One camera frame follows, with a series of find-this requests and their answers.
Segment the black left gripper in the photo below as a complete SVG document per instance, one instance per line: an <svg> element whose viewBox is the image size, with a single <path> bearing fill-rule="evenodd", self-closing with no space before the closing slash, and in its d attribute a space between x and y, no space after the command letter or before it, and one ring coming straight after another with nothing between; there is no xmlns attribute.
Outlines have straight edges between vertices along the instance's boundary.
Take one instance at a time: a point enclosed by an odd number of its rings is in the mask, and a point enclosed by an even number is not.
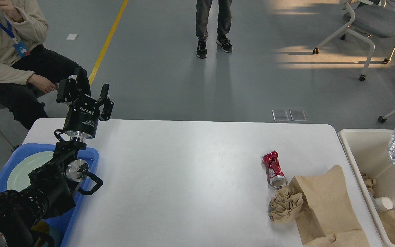
<svg viewBox="0 0 395 247"><path fill-rule="evenodd" d="M71 136L82 132L87 135L86 139L95 137L99 119L100 121L111 119L114 102L108 96L109 87L108 83L102 86L99 100L91 96L82 96L90 95L90 84L86 70L81 67L76 68L72 75L59 82L56 102L72 102L64 123L64 133Z"/></svg>

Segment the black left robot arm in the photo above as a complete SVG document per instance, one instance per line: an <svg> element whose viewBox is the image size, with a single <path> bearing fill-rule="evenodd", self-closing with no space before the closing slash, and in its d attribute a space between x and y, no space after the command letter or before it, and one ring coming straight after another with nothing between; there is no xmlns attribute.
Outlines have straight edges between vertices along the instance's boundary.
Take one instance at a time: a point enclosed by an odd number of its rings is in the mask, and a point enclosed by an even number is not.
<svg viewBox="0 0 395 247"><path fill-rule="evenodd" d="M39 240L54 247L52 236L33 227L74 208L75 194L92 195L103 185L78 152L86 149L86 139L95 137L98 122L110 119L114 103L108 84L94 99L81 77L82 69L77 68L59 83L56 101L69 104L69 111L63 128L54 131L58 141L52 159L29 173L27 188L0 193L0 247L34 247Z"/></svg>

